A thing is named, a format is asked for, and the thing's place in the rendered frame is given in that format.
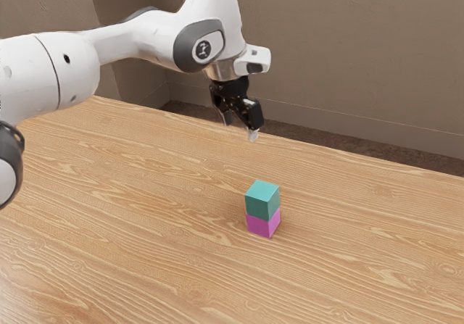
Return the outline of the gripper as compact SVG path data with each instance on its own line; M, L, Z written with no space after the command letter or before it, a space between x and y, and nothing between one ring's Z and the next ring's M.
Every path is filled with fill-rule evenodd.
M258 139L260 128L264 125L262 107L258 100L246 99L249 88L249 78L242 76L235 80L210 81L210 96L214 108L222 112L223 124L233 123L233 113L236 106L240 121L246 126L249 141Z

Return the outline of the teal block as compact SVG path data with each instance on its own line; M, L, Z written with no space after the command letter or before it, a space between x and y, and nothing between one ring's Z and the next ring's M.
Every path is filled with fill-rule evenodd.
M244 195L246 213L269 221L280 207L279 186L256 180Z

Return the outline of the pink block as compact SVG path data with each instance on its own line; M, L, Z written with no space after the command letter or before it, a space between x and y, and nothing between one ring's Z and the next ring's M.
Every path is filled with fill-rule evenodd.
M246 226L250 233L262 236L265 238L272 238L281 222L281 209L278 208L269 220L263 220L253 215L245 214Z

